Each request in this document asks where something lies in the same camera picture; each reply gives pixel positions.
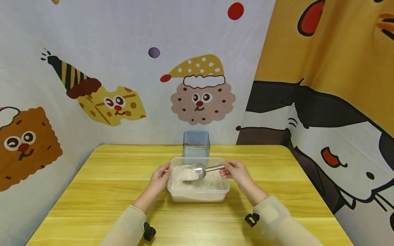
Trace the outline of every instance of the sleeve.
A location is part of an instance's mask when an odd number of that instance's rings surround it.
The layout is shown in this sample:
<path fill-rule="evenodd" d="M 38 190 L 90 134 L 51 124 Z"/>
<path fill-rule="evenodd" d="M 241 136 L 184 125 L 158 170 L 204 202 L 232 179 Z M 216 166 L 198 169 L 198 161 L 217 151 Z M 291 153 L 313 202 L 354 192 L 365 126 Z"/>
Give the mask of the sleeve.
<path fill-rule="evenodd" d="M 269 196 L 257 204 L 253 210 L 260 216 L 261 232 L 276 245 L 323 245 L 312 233 L 290 216 L 289 210 L 275 196 Z"/>
<path fill-rule="evenodd" d="M 119 217 L 100 246 L 137 246 L 144 234 L 146 215 L 140 209 L 129 206 Z"/>

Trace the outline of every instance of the white rice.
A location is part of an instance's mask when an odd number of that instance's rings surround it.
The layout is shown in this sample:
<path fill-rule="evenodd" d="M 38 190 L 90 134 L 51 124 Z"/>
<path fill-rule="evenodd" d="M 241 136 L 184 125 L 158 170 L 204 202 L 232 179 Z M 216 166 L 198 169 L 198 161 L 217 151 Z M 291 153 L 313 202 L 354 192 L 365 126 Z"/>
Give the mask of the white rice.
<path fill-rule="evenodd" d="M 181 165 L 173 169 L 171 189 L 173 190 L 224 190 L 223 179 L 219 171 L 207 172 L 206 176 L 197 181 L 183 182 L 184 180 L 195 180 L 197 173 L 187 169 L 190 165 Z"/>

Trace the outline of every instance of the stainless steel scoop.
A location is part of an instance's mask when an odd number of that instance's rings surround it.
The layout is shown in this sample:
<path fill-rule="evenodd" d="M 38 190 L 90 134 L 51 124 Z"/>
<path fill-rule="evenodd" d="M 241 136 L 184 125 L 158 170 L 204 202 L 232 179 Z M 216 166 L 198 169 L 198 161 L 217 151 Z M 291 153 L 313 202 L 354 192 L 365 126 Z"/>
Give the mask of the stainless steel scoop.
<path fill-rule="evenodd" d="M 220 169 L 225 168 L 225 166 L 219 165 L 219 166 L 212 166 L 212 167 L 207 167 L 206 168 L 203 164 L 196 163 L 196 164 L 193 164 L 191 166 L 188 166 L 187 168 L 193 169 L 198 175 L 198 179 L 196 179 L 196 180 L 200 180 L 200 179 L 203 179 L 205 177 L 206 172 L 220 170 Z"/>

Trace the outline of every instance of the black clip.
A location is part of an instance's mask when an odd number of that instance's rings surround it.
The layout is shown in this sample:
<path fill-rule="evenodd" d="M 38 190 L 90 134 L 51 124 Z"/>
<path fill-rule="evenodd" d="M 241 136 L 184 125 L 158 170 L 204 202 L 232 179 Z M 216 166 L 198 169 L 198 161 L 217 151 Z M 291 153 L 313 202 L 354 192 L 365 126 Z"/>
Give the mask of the black clip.
<path fill-rule="evenodd" d="M 156 235 L 156 230 L 146 221 L 144 223 L 144 231 L 144 239 L 149 242 L 152 241 L 153 237 Z"/>
<path fill-rule="evenodd" d="M 252 228 L 253 226 L 257 225 L 257 222 L 260 220 L 260 216 L 256 213 L 248 214 L 245 217 L 246 223 Z"/>

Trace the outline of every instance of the scoop handle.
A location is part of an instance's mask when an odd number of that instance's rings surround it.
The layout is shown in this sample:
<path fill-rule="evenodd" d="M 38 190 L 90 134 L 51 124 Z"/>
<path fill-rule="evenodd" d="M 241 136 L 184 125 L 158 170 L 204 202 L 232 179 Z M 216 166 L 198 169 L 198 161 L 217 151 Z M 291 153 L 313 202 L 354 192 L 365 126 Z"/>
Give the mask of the scoop handle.
<path fill-rule="evenodd" d="M 206 171 L 206 172 L 210 172 L 210 171 L 220 170 L 220 169 L 223 169 L 223 168 L 226 168 L 226 167 L 223 166 L 223 165 L 212 166 L 212 167 L 207 167 L 207 168 L 205 169 L 205 171 Z"/>

